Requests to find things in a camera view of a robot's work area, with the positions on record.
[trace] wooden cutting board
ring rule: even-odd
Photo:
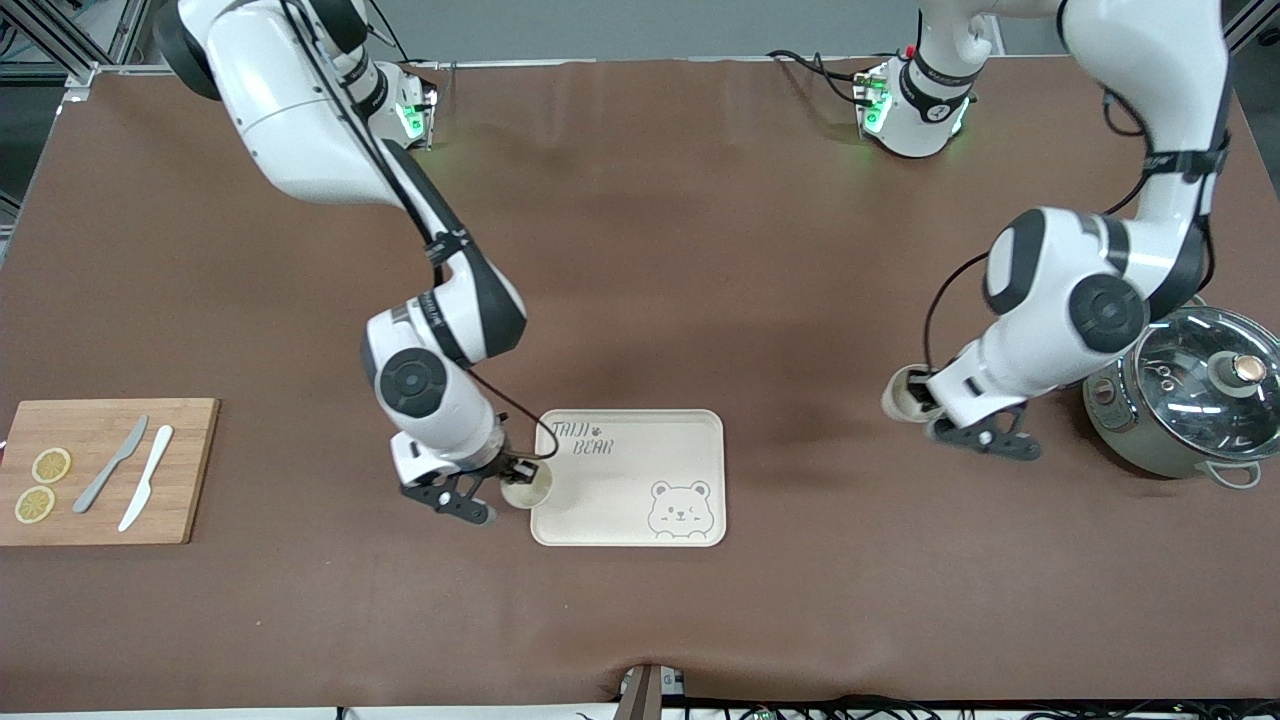
[[[72,512],[76,498],[106,466],[142,414],[148,416],[147,429],[133,455],[116,466],[87,512]],[[207,397],[19,404],[0,461],[0,546],[187,542],[216,419],[218,401]],[[173,439],[151,477],[151,500],[129,529],[118,532],[160,425],[173,425]],[[38,523],[19,523],[14,514],[18,497],[40,484],[31,465],[50,447],[70,452],[70,471],[46,486],[56,495],[54,511]]]

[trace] bear drawing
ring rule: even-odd
[[[705,538],[716,525],[708,500],[710,493],[710,486],[703,482],[689,487],[654,483],[649,529],[658,533],[658,537],[691,538],[696,534]]]

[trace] knife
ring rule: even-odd
[[[156,465],[160,464],[160,456],[164,455],[166,447],[169,447],[169,438],[173,437],[173,425],[160,425],[156,430],[156,439],[151,443],[151,455],[147,457],[147,466],[142,470],[142,479],[138,480],[138,489],[133,491],[133,500],[129,501],[129,507],[124,511],[124,518],[120,519],[120,527],[115,528],[116,532],[123,533],[129,529],[129,525],[138,519],[138,514],[147,505],[147,500],[151,500],[151,475],[156,471]]]
[[[138,448],[138,443],[142,442],[142,433],[147,430],[147,416],[142,415],[138,418],[138,424],[133,425],[133,430],[129,432],[129,437],[124,438],[124,445],[120,450],[115,451],[115,456],[106,462],[106,468],[93,478],[84,492],[76,498],[76,505],[72,506],[73,512],[87,512],[97,500],[97,493],[102,492],[102,486],[106,484],[106,479],[111,477],[115,471],[115,466],[123,462],[128,456],[133,455],[133,451]]]

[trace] white tray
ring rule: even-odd
[[[724,538],[724,427],[710,410],[552,410],[541,544],[710,547]],[[538,432],[538,452],[552,450]]]

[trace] cooking pot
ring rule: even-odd
[[[1280,452],[1280,343],[1235,313],[1185,305],[1084,380],[1089,420],[1125,460],[1167,478],[1231,489]],[[1226,470],[1248,479],[1228,480]]]

